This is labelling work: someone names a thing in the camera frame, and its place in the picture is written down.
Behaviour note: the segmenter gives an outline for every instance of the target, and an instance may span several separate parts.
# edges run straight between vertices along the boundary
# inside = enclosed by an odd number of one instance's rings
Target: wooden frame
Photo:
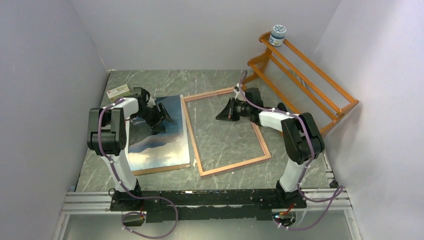
[[[190,167],[190,163],[183,163],[179,165],[172,165],[172,166],[162,166],[162,167],[154,167],[154,168],[148,168],[148,169],[141,169],[141,170],[135,170],[131,171],[134,176],[140,176],[145,174],[155,174],[155,173],[161,173],[161,172],[167,172],[177,169],[186,169]]]
[[[196,94],[196,95],[185,96],[185,97],[182,98],[182,109],[184,111],[185,120],[187,122],[188,132],[190,134],[191,142],[193,144],[194,157],[196,158],[195,160],[197,162],[197,167],[199,169],[200,176],[207,176],[207,175],[216,174],[216,173],[223,172],[223,171],[232,170],[232,169],[239,168],[239,167],[242,167],[242,166],[246,166],[246,165],[249,165],[249,164],[258,163],[258,162],[261,162],[261,161],[264,161],[264,160],[268,160],[268,159],[271,158],[271,153],[268,150],[268,146],[265,143],[264,137],[262,136],[262,133],[259,130],[259,127],[256,124],[252,123],[254,133],[256,134],[257,140],[259,141],[259,144],[260,144],[260,147],[262,148],[264,156],[252,158],[252,159],[245,160],[245,161],[242,161],[242,162],[237,162],[237,163],[230,164],[230,165],[227,165],[227,166],[214,168],[212,170],[207,170],[207,171],[203,170],[202,163],[200,161],[199,149],[198,149],[198,146],[196,144],[196,137],[195,137],[195,134],[193,132],[192,123],[190,121],[189,111],[187,110],[186,102],[198,100],[198,99],[209,98],[209,97],[213,97],[213,96],[217,96],[217,95],[229,94],[229,93],[233,92],[233,89],[234,89],[233,87],[228,87],[228,88],[224,88],[224,89],[220,89],[220,90],[216,90],[216,91],[209,91],[209,92],[204,92],[204,93],[200,93],[200,94]]]
[[[275,84],[265,75],[264,71],[269,63],[272,61],[284,74],[286,74],[330,119],[331,122],[320,129],[320,133],[325,136],[334,126],[342,120],[358,103],[359,101],[349,95],[340,85],[338,85],[333,79],[331,79],[324,71],[322,71],[315,63],[307,58],[301,51],[299,51],[287,38],[284,39],[283,43],[294,52],[302,61],[304,61],[312,70],[320,75],[330,86],[332,86],[340,95],[342,95],[349,103],[340,108],[338,107],[327,95],[325,95],[311,80],[309,80],[294,64],[292,64],[275,46],[271,45],[268,40],[271,32],[264,33],[260,36],[259,41],[266,45],[266,50],[257,57],[250,59],[247,64],[253,69],[253,73],[246,77],[244,84],[247,84],[257,78],[261,78],[274,92],[275,94],[289,107],[295,114],[301,112],[298,108],[284,96],[284,94],[275,86]],[[307,87],[303,85],[283,64],[274,56],[277,56],[283,63],[285,63],[300,79],[304,82]]]

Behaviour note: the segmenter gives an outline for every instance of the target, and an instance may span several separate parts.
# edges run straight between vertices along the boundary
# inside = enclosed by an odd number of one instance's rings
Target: painting
[[[153,135],[139,117],[129,126],[128,163],[134,175],[150,174],[190,167],[189,142],[182,95],[158,97],[173,122],[164,120],[165,132]]]

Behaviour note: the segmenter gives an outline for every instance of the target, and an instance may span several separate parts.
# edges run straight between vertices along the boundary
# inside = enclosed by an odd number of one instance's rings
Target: jar lid
[[[286,33],[286,27],[283,25],[275,25],[272,28],[272,35],[276,36],[276,37],[284,37],[285,33]]]

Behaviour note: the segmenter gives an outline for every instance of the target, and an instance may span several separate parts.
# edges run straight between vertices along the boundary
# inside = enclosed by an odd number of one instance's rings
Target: white wall
[[[423,239],[424,3],[343,0],[315,53],[361,103],[325,138],[363,238]]]
[[[341,0],[72,0],[106,67],[246,69],[275,24],[312,55]]]
[[[0,239],[52,237],[107,71],[69,0],[0,7]]]

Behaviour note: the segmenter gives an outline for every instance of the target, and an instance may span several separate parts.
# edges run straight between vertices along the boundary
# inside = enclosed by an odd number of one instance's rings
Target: orange wooden rack
[[[307,106],[301,106],[302,102],[291,102],[283,93],[284,86],[280,83],[276,83],[275,80],[271,81],[269,73],[267,73],[270,61],[274,63],[284,74],[292,80],[296,86],[302,90],[312,101],[323,111],[329,118],[330,123],[321,124],[323,126],[320,129],[321,134],[326,135],[345,115],[356,106],[359,101],[348,94],[342,87],[340,87],[333,79],[331,79],[325,72],[323,72],[317,65],[315,65],[309,58],[307,58],[301,51],[299,51],[292,43],[284,39],[283,43],[293,53],[295,53],[304,63],[306,63],[313,71],[315,71],[324,81],[326,81],[331,88],[335,89],[340,95],[342,95],[348,104],[339,107],[333,102],[327,94],[319,89],[313,81],[311,81],[301,70],[299,70],[295,64],[293,64],[287,57],[285,57],[275,46],[271,45],[268,40],[271,32],[264,33],[260,36],[259,41],[266,45],[266,50],[257,57],[254,57],[248,61],[248,65],[253,69],[253,73],[246,77],[244,84],[247,84],[255,79],[261,78],[282,100],[286,106],[291,109],[295,114],[300,114],[299,109],[305,110]]]

